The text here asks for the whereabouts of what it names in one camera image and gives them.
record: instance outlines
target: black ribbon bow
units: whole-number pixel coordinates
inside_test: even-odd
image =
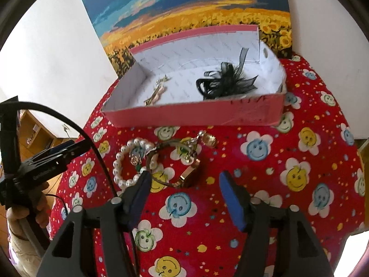
[[[238,67],[234,67],[229,62],[222,62],[220,71],[208,71],[204,73],[204,77],[211,78],[200,78],[196,80],[196,87],[204,97],[204,100],[246,94],[256,89],[254,82],[258,76],[248,80],[241,77],[248,50],[248,48],[242,48],[239,55]]]

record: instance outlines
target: sunflower field painting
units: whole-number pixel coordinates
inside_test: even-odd
[[[119,78],[134,63],[129,48],[198,27],[259,25],[278,57],[291,57],[287,0],[82,0]]]

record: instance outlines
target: pink box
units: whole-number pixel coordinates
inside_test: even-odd
[[[197,28],[152,40],[131,49],[135,64],[118,82],[102,112],[116,127],[270,126],[280,122],[286,73],[274,53],[259,41],[256,25]],[[202,100],[195,82],[223,61],[239,63],[248,48],[243,74],[258,75],[257,90],[243,96]],[[167,90],[155,105],[143,102],[157,79],[167,75]]]

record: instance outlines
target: red tablecloth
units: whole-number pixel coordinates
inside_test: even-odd
[[[365,182],[345,117],[302,57],[296,55],[293,60],[281,62],[287,72],[289,93],[278,127],[156,128],[152,122],[152,128],[115,128],[99,110],[117,81],[96,106],[84,130],[94,138],[111,173],[121,145],[135,137],[157,142],[170,137],[193,137],[205,129],[219,140],[217,149],[199,145],[202,174],[195,186],[174,190],[153,184],[155,189],[134,230],[143,277],[234,274],[246,236],[233,226],[220,193],[218,176],[223,170],[231,172],[237,184],[273,206],[297,205],[311,221],[331,264],[337,261],[342,239],[363,225]],[[185,165],[172,150],[161,153],[157,171],[173,182]],[[128,157],[122,165],[126,179],[136,174]],[[68,208],[76,204],[85,208],[100,206],[112,198],[92,151],[73,161],[57,194],[65,199]],[[172,210],[176,216],[169,219],[168,212]],[[62,214],[65,216],[65,210],[57,201],[51,216],[52,235],[63,223]],[[94,236],[98,275],[105,277],[98,230]],[[265,276],[271,276],[275,251],[271,235]]]

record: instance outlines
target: white wall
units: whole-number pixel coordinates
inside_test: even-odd
[[[81,0],[37,0],[0,51],[6,97],[44,104],[81,127],[116,78]],[[57,137],[67,136],[60,121],[34,115]]]
[[[333,92],[356,138],[369,137],[369,42],[338,0],[288,0],[294,51]]]
[[[326,82],[355,137],[369,137],[367,39],[337,0],[289,3],[294,50]],[[81,0],[38,0],[0,51],[0,87],[6,97],[45,104],[80,126],[115,79]],[[36,117],[65,137],[60,122]]]

